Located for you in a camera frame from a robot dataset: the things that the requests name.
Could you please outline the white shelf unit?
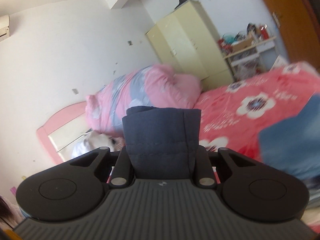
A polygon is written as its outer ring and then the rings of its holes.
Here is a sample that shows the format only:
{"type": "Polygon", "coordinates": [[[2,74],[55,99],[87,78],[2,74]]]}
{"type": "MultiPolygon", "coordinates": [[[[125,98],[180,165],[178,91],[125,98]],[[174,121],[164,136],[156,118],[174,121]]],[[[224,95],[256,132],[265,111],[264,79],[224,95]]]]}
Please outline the white shelf unit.
{"type": "Polygon", "coordinates": [[[267,72],[262,54],[274,50],[279,55],[275,43],[276,38],[272,36],[267,40],[254,42],[247,48],[224,56],[223,59],[228,63],[233,79],[235,81],[245,80],[267,72]]]}

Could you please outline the beige white crumpled clothes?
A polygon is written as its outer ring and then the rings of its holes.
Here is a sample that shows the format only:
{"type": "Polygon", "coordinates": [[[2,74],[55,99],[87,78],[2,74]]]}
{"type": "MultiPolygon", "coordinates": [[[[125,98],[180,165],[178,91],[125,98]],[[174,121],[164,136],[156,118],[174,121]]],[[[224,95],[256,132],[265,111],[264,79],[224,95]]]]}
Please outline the beige white crumpled clothes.
{"type": "Polygon", "coordinates": [[[79,157],[97,148],[109,148],[111,152],[120,151],[125,146],[124,138],[111,137],[90,131],[83,134],[75,143],[72,149],[72,158],[79,157]]]}

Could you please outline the white air conditioner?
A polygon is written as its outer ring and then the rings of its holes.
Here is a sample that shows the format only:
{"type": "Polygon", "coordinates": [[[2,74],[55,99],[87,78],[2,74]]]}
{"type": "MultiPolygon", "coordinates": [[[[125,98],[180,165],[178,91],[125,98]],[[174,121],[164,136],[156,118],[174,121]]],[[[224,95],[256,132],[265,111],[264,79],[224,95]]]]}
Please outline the white air conditioner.
{"type": "Polygon", "coordinates": [[[0,17],[0,41],[10,37],[10,16],[6,14],[0,17]]]}

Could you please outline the cardboard box on shelf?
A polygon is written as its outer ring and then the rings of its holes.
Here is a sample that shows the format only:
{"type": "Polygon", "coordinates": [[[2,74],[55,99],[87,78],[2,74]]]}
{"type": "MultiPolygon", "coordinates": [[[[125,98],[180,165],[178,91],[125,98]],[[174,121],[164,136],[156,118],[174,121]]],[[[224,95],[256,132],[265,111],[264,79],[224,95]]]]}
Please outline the cardboard box on shelf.
{"type": "Polygon", "coordinates": [[[234,42],[233,44],[231,44],[232,52],[236,53],[236,52],[241,51],[247,47],[250,47],[252,45],[253,41],[254,41],[254,39],[251,37],[251,38],[247,38],[242,41],[234,42]]]}

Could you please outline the blue denim folded garment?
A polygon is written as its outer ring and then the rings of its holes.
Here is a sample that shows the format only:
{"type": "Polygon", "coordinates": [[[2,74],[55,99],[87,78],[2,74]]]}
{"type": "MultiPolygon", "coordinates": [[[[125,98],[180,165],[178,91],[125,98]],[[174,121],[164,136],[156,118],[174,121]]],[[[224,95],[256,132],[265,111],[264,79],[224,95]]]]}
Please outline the blue denim folded garment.
{"type": "Polygon", "coordinates": [[[319,94],[294,117],[259,132],[263,162],[302,181],[319,179],[319,94]]]}

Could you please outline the red floral bed blanket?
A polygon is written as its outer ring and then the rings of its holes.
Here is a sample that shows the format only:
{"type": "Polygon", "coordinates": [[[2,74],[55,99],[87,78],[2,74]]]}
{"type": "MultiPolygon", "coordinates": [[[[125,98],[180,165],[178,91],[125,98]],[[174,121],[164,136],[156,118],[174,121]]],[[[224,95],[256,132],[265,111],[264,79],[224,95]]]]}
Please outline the red floral bed blanket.
{"type": "Polygon", "coordinates": [[[266,165],[258,135],[296,116],[313,94],[319,94],[319,74],[298,62],[200,95],[199,143],[218,155],[213,165],[220,196],[232,211],[260,222],[285,222],[301,217],[311,203],[312,180],[266,165]]]}

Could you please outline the dark grey shorts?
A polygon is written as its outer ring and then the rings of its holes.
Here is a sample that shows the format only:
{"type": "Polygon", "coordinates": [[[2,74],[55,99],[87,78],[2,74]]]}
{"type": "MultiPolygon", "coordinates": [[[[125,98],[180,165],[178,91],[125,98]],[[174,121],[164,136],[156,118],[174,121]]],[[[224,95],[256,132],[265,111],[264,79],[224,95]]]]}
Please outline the dark grey shorts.
{"type": "Polygon", "coordinates": [[[122,121],[137,178],[189,178],[199,147],[199,109],[136,106],[127,110],[122,121]]]}

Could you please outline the pink bed headboard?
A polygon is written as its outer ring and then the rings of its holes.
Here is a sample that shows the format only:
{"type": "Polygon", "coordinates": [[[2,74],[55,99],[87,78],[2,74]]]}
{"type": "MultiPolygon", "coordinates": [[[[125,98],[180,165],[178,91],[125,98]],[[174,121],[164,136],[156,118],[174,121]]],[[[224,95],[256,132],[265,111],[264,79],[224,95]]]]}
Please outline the pink bed headboard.
{"type": "Polygon", "coordinates": [[[36,135],[54,164],[71,159],[71,146],[89,130],[85,115],[86,102],[69,105],[53,114],[36,135]]]}

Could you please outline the pink grey floral duvet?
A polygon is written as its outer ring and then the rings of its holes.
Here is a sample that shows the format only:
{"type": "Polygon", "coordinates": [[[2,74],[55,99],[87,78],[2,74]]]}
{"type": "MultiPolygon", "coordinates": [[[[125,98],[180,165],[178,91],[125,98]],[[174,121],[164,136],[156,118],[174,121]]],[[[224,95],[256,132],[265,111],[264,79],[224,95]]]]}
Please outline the pink grey floral duvet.
{"type": "Polygon", "coordinates": [[[185,108],[195,106],[201,81],[191,74],[179,74],[165,64],[154,64],[114,79],[86,98],[86,120],[96,132],[123,136],[122,118],[136,106],[185,108]]]}

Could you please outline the cream yellow wardrobe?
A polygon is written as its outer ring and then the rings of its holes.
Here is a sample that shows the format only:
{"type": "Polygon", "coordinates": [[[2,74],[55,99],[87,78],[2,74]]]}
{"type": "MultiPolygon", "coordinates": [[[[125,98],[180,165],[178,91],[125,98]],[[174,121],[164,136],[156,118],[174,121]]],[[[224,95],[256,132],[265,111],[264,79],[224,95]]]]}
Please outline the cream yellow wardrobe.
{"type": "Polygon", "coordinates": [[[187,0],[157,21],[146,36],[161,63],[198,77],[204,90],[234,82],[218,45],[220,35],[199,1],[187,0]]]}

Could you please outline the brown wooden door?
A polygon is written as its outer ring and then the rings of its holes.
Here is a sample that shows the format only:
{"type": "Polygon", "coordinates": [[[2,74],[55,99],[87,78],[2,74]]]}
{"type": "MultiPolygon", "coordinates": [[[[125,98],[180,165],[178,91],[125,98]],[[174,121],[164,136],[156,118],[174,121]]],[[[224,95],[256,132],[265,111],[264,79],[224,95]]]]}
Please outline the brown wooden door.
{"type": "Polygon", "coordinates": [[[307,61],[319,68],[319,22],[310,0],[263,0],[290,61],[307,61]]]}

